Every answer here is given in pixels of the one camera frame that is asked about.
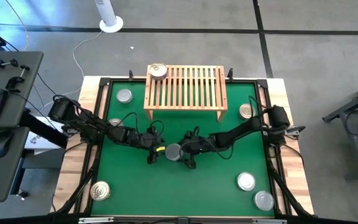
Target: green table surface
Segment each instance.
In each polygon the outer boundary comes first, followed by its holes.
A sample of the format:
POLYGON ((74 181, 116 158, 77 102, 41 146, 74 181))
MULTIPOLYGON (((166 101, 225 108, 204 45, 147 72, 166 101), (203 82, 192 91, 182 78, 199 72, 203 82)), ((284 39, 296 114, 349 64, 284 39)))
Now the green table surface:
MULTIPOLYGON (((200 127, 201 136, 208 136, 209 133, 228 131, 244 122, 239 117, 239 107, 249 103, 249 95, 255 96, 254 86, 228 83, 226 88, 228 110, 221 123, 217 122, 214 111, 154 111, 154 120, 159 119, 165 125, 162 134, 165 146, 178 143, 185 132, 195 126, 200 127)), ((122 119, 126 114, 136 112, 139 131, 144 132, 151 123, 143 109, 144 94, 144 83, 114 83, 108 119, 122 119), (122 104, 116 98, 122 89, 132 92, 133 99, 129 104, 122 104)), ((134 127, 134 117, 128 117, 124 125, 134 127)), ((195 156, 195 170, 182 162, 169 161, 164 155, 159 156, 156 163, 148 165, 147 156, 145 150, 119 146, 105 138, 98 181, 109 184, 111 195, 106 200, 93 202, 92 215, 273 216, 272 210, 261 211, 254 204, 254 195, 258 191, 270 191, 260 133, 238 140, 230 160, 223 160, 213 152, 195 156), (237 176, 241 172, 250 172, 255 177, 256 185, 250 192, 237 186, 237 176)))

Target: metal can lid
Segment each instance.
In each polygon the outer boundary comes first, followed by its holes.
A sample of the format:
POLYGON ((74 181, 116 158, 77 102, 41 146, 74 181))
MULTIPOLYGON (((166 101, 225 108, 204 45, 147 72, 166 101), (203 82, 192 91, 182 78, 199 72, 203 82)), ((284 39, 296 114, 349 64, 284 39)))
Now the metal can lid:
POLYGON ((255 111, 253 109, 253 107, 248 104, 248 103, 244 103, 243 105, 240 106, 240 115, 245 118, 245 119, 249 119, 252 116, 252 112, 255 111))
POLYGON ((255 178, 248 172, 242 172, 237 177, 237 184, 240 189, 250 191, 255 187, 255 178))
POLYGON ((92 185, 89 193, 93 200, 104 200, 110 196, 110 187, 105 181, 99 181, 92 185))
POLYGON ((132 92, 128 89, 118 91, 117 100, 121 103, 129 103, 132 100, 132 92))
POLYGON ((110 124, 113 125, 113 126, 117 126, 117 124, 119 124, 119 126, 123 126, 123 125, 124 125, 124 123, 121 122, 121 120, 118 119, 118 118, 110 119, 109 122, 110 122, 110 124))
POLYGON ((263 211, 269 211, 274 206, 272 194, 263 190, 255 194, 254 200, 256 206, 263 211))
POLYGON ((155 78, 163 77, 167 71, 168 68, 164 63, 154 63, 150 66, 150 74, 155 78))
POLYGON ((171 161, 178 161, 183 155, 179 144, 173 143, 165 148, 165 156, 171 161))

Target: concrete floor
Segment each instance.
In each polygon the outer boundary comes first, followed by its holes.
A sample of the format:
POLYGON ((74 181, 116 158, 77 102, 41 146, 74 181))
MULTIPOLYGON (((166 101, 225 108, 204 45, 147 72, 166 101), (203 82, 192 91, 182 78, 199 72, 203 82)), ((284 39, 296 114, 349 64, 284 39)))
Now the concrete floor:
MULTIPOLYGON (((93 1, 11 2, 28 25, 97 27, 100 20, 93 1)), ((257 28, 251 0, 114 0, 113 4, 126 28, 257 28)), ((358 0, 259 0, 259 6, 265 29, 358 30, 358 0)), ((19 24, 4 0, 0 0, 0 23, 19 24)), ((39 72, 56 92, 81 85, 71 52, 96 34, 30 32, 28 50, 44 52, 39 72)), ((23 32, 0 35, 20 50, 25 46, 23 32)), ((358 35, 266 35, 266 41, 273 75, 285 79, 293 119, 306 126, 299 143, 315 214, 358 221, 358 181, 343 178, 356 168, 354 150, 339 121, 321 120, 358 90, 358 35)), ((81 46, 76 57, 85 75, 127 75, 130 69, 144 74, 147 64, 165 62, 218 64, 232 67, 236 77, 266 77, 258 34, 102 34, 81 46)), ((52 94, 39 80, 35 84, 44 102, 49 102, 52 94)), ((70 97, 77 98, 78 93, 70 97)), ((42 107, 35 93, 30 101, 42 107)), ((48 213, 56 181, 55 170, 26 174, 23 185, 32 196, 24 202, 9 198, 0 203, 0 218, 48 213)))

